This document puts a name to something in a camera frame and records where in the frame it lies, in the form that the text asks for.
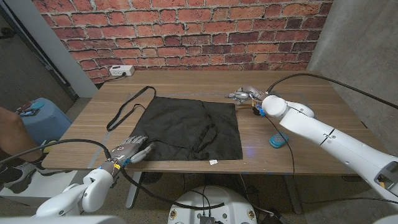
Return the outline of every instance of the wooden table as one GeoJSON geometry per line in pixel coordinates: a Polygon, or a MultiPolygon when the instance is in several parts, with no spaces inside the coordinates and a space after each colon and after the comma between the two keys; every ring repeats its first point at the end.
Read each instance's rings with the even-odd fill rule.
{"type": "MultiPolygon", "coordinates": [[[[105,83],[62,139],[92,139],[104,142],[108,149],[117,146],[131,134],[144,110],[138,108],[118,128],[109,133],[107,138],[106,125],[129,95],[134,95],[147,85],[155,87],[158,96],[234,103],[233,100],[224,98],[224,95],[234,92],[242,84],[247,83],[265,91],[276,80],[293,73],[296,72],[136,71],[131,77],[105,83]]],[[[295,77],[281,82],[273,90],[285,100],[308,105],[320,121],[371,147],[386,151],[328,81],[312,77],[295,77]]],[[[125,108],[122,116],[130,111],[134,103],[147,106],[152,97],[153,91],[147,90],[125,108]]],[[[251,102],[236,106],[236,116],[243,160],[218,161],[215,165],[210,165],[208,161],[141,161],[130,164],[127,168],[153,172],[291,174],[292,158],[289,148],[283,146],[274,149],[268,143],[269,138],[277,132],[270,122],[253,115],[251,102]]],[[[272,120],[290,137],[289,143],[293,150],[297,174],[353,174],[352,170],[347,169],[322,148],[279,126],[276,119],[272,120]]],[[[57,145],[45,158],[43,166],[48,169],[83,170],[89,169],[88,167],[94,169],[105,160],[103,152],[99,150],[95,162],[89,166],[97,151],[97,146],[86,143],[57,145]]]]}

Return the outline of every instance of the person's leg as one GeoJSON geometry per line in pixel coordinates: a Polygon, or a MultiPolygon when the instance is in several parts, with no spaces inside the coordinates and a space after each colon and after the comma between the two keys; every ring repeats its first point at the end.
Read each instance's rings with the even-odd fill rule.
{"type": "MultiPolygon", "coordinates": [[[[21,117],[0,107],[0,148],[10,155],[16,155],[36,146],[36,142],[26,131],[21,117]]],[[[27,162],[33,162],[42,156],[42,151],[38,150],[20,158],[27,162]]]]}

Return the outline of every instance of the concrete wall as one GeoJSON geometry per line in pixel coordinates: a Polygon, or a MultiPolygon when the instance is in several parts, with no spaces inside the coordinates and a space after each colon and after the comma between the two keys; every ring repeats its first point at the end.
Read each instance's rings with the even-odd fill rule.
{"type": "MultiPolygon", "coordinates": [[[[334,0],[307,70],[398,104],[398,1],[334,0]]],[[[334,86],[390,153],[398,110],[334,86]]]]}

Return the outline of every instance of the blue plastic object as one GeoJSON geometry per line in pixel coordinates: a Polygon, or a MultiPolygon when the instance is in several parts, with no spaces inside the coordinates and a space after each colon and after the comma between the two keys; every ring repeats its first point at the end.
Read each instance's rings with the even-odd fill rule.
{"type": "MultiPolygon", "coordinates": [[[[282,131],[280,133],[283,135],[283,137],[286,139],[286,141],[289,140],[289,137],[285,133],[283,133],[282,131]]],[[[283,137],[279,133],[276,133],[273,135],[273,137],[271,137],[269,139],[269,144],[272,147],[278,149],[286,143],[286,141],[283,137]]]]}

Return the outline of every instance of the cable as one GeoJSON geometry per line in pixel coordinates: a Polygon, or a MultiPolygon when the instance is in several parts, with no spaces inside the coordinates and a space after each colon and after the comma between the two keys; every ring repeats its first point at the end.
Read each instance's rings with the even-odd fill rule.
{"type": "Polygon", "coordinates": [[[251,201],[249,200],[249,197],[248,197],[248,193],[246,192],[246,184],[244,183],[242,174],[239,174],[239,176],[241,177],[241,180],[242,180],[242,183],[243,183],[243,187],[244,187],[244,193],[246,194],[246,198],[247,198],[248,202],[249,202],[254,208],[256,208],[256,209],[258,209],[258,210],[260,210],[260,211],[270,213],[271,215],[275,215],[274,212],[270,212],[270,211],[268,211],[268,210],[259,208],[259,207],[257,207],[255,204],[251,203],[251,201]]]}
{"type": "Polygon", "coordinates": [[[210,206],[210,202],[209,202],[209,200],[207,199],[206,195],[204,195],[204,194],[202,194],[202,193],[200,193],[200,192],[197,192],[196,190],[190,190],[190,191],[200,194],[200,195],[202,196],[202,198],[205,197],[206,200],[207,200],[207,204],[210,206]]]}
{"type": "Polygon", "coordinates": [[[297,200],[302,203],[302,204],[316,204],[316,203],[328,203],[328,202],[339,202],[339,201],[345,201],[345,200],[378,200],[382,202],[390,202],[390,203],[395,203],[398,204],[398,202],[393,201],[393,200],[388,200],[388,199],[383,199],[383,198],[371,198],[371,197],[353,197],[353,198],[338,198],[338,199],[332,199],[332,200],[322,200],[322,201],[317,201],[317,202],[303,202],[301,200],[298,188],[297,188],[297,183],[296,183],[296,176],[295,176],[295,166],[294,166],[294,156],[293,156],[293,151],[292,148],[290,147],[289,143],[286,141],[284,135],[278,130],[278,128],[275,126],[275,124],[267,117],[265,116],[269,122],[273,125],[273,127],[278,131],[278,133],[282,136],[282,138],[285,140],[287,146],[289,147],[290,150],[290,155],[292,155],[292,164],[293,164],[293,182],[294,182],[294,187],[296,188],[297,192],[297,200]]]}
{"type": "Polygon", "coordinates": [[[288,79],[288,78],[292,78],[292,77],[296,77],[296,76],[301,76],[301,75],[305,75],[305,76],[310,76],[310,77],[315,77],[315,78],[321,78],[321,79],[324,79],[324,80],[328,80],[329,82],[333,82],[333,83],[339,84],[339,85],[341,85],[341,86],[343,86],[343,87],[346,87],[346,88],[349,88],[349,89],[351,89],[351,90],[357,91],[358,93],[364,94],[365,96],[368,96],[368,97],[370,97],[370,98],[372,98],[372,99],[375,99],[375,100],[377,100],[377,101],[379,101],[379,102],[381,102],[381,103],[384,103],[385,105],[389,105],[389,106],[391,106],[391,107],[393,107],[393,108],[395,108],[395,109],[398,110],[398,105],[395,105],[395,104],[390,103],[390,102],[388,102],[388,101],[386,101],[386,100],[380,99],[380,98],[378,98],[378,97],[376,97],[376,96],[374,96],[374,95],[372,95],[372,94],[366,93],[366,92],[364,92],[364,91],[362,91],[362,90],[359,90],[359,89],[354,88],[354,87],[352,87],[352,86],[349,86],[349,85],[347,85],[347,84],[341,83],[341,82],[339,82],[339,81],[333,80],[333,79],[331,79],[331,78],[323,77],[323,76],[320,76],[320,75],[307,74],[307,73],[297,73],[297,74],[288,75],[288,76],[286,76],[286,77],[284,77],[284,78],[281,78],[280,80],[278,80],[278,81],[276,81],[274,84],[272,84],[272,85],[267,89],[266,93],[270,93],[271,90],[273,89],[273,87],[274,87],[276,84],[280,83],[281,81],[284,81],[284,80],[286,80],[286,79],[288,79]]]}
{"type": "Polygon", "coordinates": [[[96,144],[97,146],[99,146],[99,147],[104,149],[104,153],[105,153],[105,156],[106,156],[107,159],[111,158],[111,154],[109,153],[109,150],[103,144],[101,144],[101,143],[99,143],[97,141],[93,141],[93,140],[89,140],[89,139],[65,139],[65,140],[59,140],[59,141],[56,141],[56,142],[44,144],[42,146],[37,146],[37,147],[34,147],[33,149],[29,149],[29,150],[26,150],[24,152],[18,153],[16,155],[10,156],[7,159],[3,159],[2,161],[0,161],[0,164],[3,164],[5,162],[7,162],[7,161],[16,159],[16,158],[18,158],[20,156],[23,156],[23,155],[26,155],[28,153],[34,152],[36,150],[43,149],[43,148],[48,147],[48,146],[54,146],[56,144],[66,143],[66,142],[87,142],[87,143],[96,144]]]}
{"type": "Polygon", "coordinates": [[[214,209],[214,208],[220,208],[220,207],[222,207],[222,206],[225,205],[224,203],[221,203],[221,204],[218,204],[218,205],[213,205],[213,206],[208,206],[208,207],[196,207],[196,206],[184,205],[184,204],[182,204],[182,203],[178,203],[178,202],[175,202],[175,201],[173,201],[173,200],[169,200],[169,199],[160,197],[160,196],[155,195],[155,194],[153,194],[152,192],[150,192],[148,189],[146,189],[145,187],[143,187],[141,184],[138,184],[137,182],[135,182],[135,181],[126,173],[126,170],[125,170],[124,168],[125,168],[125,166],[122,166],[122,167],[120,168],[120,172],[122,173],[122,175],[124,176],[124,178],[126,178],[130,183],[132,183],[132,184],[133,184],[134,186],[136,186],[138,189],[143,190],[147,195],[149,195],[149,196],[151,196],[151,197],[153,197],[153,198],[156,198],[157,200],[161,200],[161,201],[163,201],[163,202],[170,203],[170,204],[172,204],[172,205],[176,205],[176,206],[181,207],[181,208],[189,208],[189,209],[193,209],[193,210],[214,209]]]}
{"type": "Polygon", "coordinates": [[[94,83],[94,84],[100,84],[100,83],[106,83],[106,82],[113,82],[113,81],[118,80],[118,79],[120,79],[120,78],[123,78],[123,77],[125,77],[125,76],[126,76],[126,72],[123,72],[122,75],[119,76],[119,77],[111,78],[111,79],[109,79],[109,80],[105,80],[105,81],[103,81],[103,82],[98,82],[98,83],[94,83]]]}

